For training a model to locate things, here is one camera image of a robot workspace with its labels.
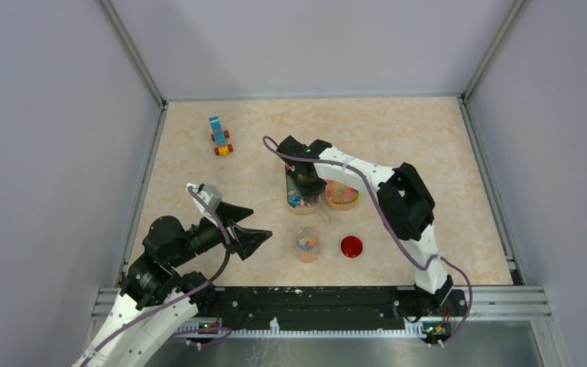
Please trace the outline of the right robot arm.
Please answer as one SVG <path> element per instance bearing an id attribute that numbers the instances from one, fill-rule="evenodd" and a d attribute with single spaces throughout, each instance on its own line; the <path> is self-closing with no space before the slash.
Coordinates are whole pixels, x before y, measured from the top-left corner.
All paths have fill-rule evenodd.
<path id="1" fill-rule="evenodd" d="M 307 200 L 324 195 L 335 181 L 370 196 L 397 247 L 416 268 L 419 308 L 437 315 L 448 306 L 452 277 L 444 268 L 434 234 L 435 201 L 417 169 L 373 164 L 316 139 L 304 145 L 289 136 L 273 152 L 289 166 L 289 175 Z"/>

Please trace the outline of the clear plastic scoop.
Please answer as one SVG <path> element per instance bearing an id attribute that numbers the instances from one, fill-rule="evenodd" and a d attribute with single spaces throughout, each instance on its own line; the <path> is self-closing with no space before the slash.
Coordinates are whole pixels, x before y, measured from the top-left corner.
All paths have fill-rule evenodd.
<path id="1" fill-rule="evenodd" d="M 326 200 L 325 199 L 321 199 L 321 198 L 316 198 L 315 200 L 312 200 L 310 202 L 310 204 L 313 206 L 313 214 L 321 221 L 324 223 L 331 223 L 332 222 L 332 216 L 331 213 L 329 212 L 329 208 L 326 205 Z"/>

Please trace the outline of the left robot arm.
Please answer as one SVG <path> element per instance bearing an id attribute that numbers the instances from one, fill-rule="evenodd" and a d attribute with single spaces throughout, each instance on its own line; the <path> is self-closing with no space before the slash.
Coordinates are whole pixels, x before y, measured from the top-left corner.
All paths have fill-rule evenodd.
<path id="1" fill-rule="evenodd" d="M 155 219 L 104 324 L 74 364 L 144 366 L 186 321 L 210 313 L 219 273 L 181 275 L 177 268 L 218 245 L 225 249 L 218 272 L 233 254 L 250 257 L 273 235 L 239 225 L 252 214 L 252 209 L 221 202 L 212 218 L 203 217 L 188 229 L 174 216 Z"/>

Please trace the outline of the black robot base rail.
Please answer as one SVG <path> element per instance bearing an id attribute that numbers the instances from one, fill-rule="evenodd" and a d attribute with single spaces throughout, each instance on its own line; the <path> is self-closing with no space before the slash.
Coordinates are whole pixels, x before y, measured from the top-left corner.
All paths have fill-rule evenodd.
<path id="1" fill-rule="evenodd" d="M 233 330 L 402 330 L 433 318 L 464 315 L 465 293 L 452 291 L 435 304 L 412 287 L 224 287 L 208 294 L 197 317 Z"/>

